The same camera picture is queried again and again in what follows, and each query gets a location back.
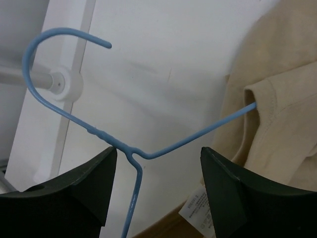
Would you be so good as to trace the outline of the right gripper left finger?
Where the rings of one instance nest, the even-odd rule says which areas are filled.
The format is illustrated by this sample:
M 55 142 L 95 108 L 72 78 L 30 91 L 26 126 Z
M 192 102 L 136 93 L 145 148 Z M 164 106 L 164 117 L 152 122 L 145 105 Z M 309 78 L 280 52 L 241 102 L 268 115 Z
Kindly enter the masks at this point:
M 0 196 L 2 238 L 97 238 L 106 224 L 117 150 L 44 183 Z

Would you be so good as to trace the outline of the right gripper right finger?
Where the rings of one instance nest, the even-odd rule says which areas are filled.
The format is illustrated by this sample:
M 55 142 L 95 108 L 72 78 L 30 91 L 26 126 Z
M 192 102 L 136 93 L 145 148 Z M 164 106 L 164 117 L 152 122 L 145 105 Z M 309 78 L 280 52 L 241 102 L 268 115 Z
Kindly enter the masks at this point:
M 315 238 L 317 194 L 243 168 L 209 147 L 201 167 L 218 238 Z

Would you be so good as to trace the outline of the light blue wire hanger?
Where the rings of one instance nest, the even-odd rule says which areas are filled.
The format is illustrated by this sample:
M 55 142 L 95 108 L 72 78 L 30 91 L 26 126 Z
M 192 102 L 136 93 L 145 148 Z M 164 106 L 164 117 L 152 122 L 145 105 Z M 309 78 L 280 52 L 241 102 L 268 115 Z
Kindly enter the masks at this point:
M 43 106 L 47 107 L 48 109 L 52 110 L 53 112 L 67 118 L 68 120 L 74 122 L 75 124 L 83 127 L 84 129 L 87 130 L 88 133 L 97 136 L 99 139 L 105 141 L 106 143 L 108 143 L 109 145 L 115 147 L 116 149 L 118 149 L 119 151 L 123 152 L 126 156 L 126 159 L 128 160 L 128 162 L 136 169 L 137 175 L 136 175 L 136 181 L 135 181 L 135 186 L 134 186 L 134 190 L 133 190 L 133 194 L 131 197 L 131 201 L 130 201 L 130 205 L 129 205 L 129 209 L 127 212 L 127 216 L 126 216 L 126 220 L 123 226 L 123 230 L 122 230 L 122 234 L 121 237 L 125 238 L 127 237 L 129 228 L 130 228 L 130 224 L 132 221 L 132 217 L 134 214 L 134 210 L 135 210 L 135 206 L 137 204 L 137 199 L 138 199 L 138 195 L 139 195 L 139 191 L 140 191 L 140 187 L 141 187 L 141 183 L 142 183 L 142 177 L 143 177 L 143 169 L 141 167 L 141 165 L 133 158 L 133 155 L 136 154 L 138 156 L 140 156 L 141 158 L 145 159 L 145 160 L 153 160 L 156 159 L 158 157 L 161 157 L 165 154 L 168 154 L 204 135 L 206 135 L 207 133 L 229 123 L 230 121 L 250 112 L 251 110 L 254 110 L 257 107 L 257 103 L 253 102 L 245 107 L 243 107 L 242 109 L 230 114 L 229 116 L 226 116 L 223 119 L 220 119 L 219 121 L 215 122 L 214 124 L 190 135 L 189 137 L 180 140 L 164 149 L 161 149 L 157 152 L 154 153 L 146 153 L 143 150 L 137 148 L 137 147 L 131 147 L 125 143 L 123 143 L 122 141 L 116 139 L 115 137 L 111 136 L 110 134 L 106 133 L 105 131 L 99 130 L 96 127 L 93 127 L 92 125 L 82 121 L 81 119 L 71 115 L 70 113 L 66 112 L 65 110 L 53 105 L 52 103 L 50 103 L 49 101 L 47 101 L 46 99 L 44 99 L 36 90 L 32 79 L 31 79 L 31 75 L 30 75 L 30 67 L 29 67 L 29 61 L 30 61 L 30 57 L 32 56 L 33 52 L 35 51 L 35 49 L 38 47 L 38 45 L 47 40 L 48 38 L 51 37 L 55 37 L 55 36 L 59 36 L 59 35 L 70 35 L 70 36 L 74 36 L 80 39 L 84 39 L 88 42 L 92 42 L 96 45 L 99 45 L 103 48 L 106 49 L 111 49 L 112 44 L 108 41 L 105 41 L 101 38 L 98 38 L 96 36 L 93 36 L 89 33 L 77 30 L 77 29 L 73 29 L 73 28 L 69 28 L 69 27 L 58 27 L 58 28 L 53 28 L 53 29 L 49 29 L 47 31 L 44 31 L 43 33 L 39 34 L 38 36 L 36 36 L 33 40 L 31 40 L 31 42 L 29 43 L 29 45 L 27 46 L 23 57 L 22 57 L 22 75 L 24 78 L 24 81 L 26 83 L 26 86 L 29 90 L 29 92 L 32 94 L 32 96 L 39 102 L 41 103 Z

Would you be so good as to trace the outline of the beige t shirt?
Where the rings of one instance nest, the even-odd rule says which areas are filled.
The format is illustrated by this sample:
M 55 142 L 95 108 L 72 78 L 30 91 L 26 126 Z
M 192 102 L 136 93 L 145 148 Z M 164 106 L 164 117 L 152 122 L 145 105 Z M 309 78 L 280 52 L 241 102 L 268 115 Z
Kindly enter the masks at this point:
M 254 110 L 215 131 L 211 149 L 262 177 L 317 192 L 317 3 L 281 0 L 244 39 L 221 116 Z M 141 238 L 216 238 L 204 178 Z

